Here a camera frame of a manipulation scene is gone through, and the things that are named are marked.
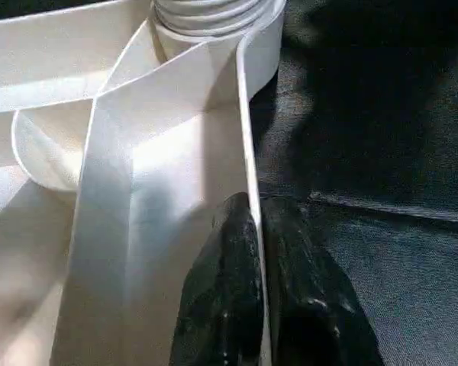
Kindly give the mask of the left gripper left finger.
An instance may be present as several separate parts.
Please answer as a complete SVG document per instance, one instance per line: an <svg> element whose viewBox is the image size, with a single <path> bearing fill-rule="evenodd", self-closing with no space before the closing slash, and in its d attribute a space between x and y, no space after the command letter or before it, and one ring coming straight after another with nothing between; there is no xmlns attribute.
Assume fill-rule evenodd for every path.
<svg viewBox="0 0 458 366"><path fill-rule="evenodd" d="M169 363L257 365L263 280L247 193L217 209L211 233L185 277Z"/></svg>

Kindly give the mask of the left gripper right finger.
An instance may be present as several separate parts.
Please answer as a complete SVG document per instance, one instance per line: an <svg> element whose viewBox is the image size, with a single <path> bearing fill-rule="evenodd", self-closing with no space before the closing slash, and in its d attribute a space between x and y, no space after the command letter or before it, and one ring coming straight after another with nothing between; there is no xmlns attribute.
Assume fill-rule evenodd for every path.
<svg viewBox="0 0 458 366"><path fill-rule="evenodd" d="M261 201L274 365L380 365L350 279L286 197Z"/></svg>

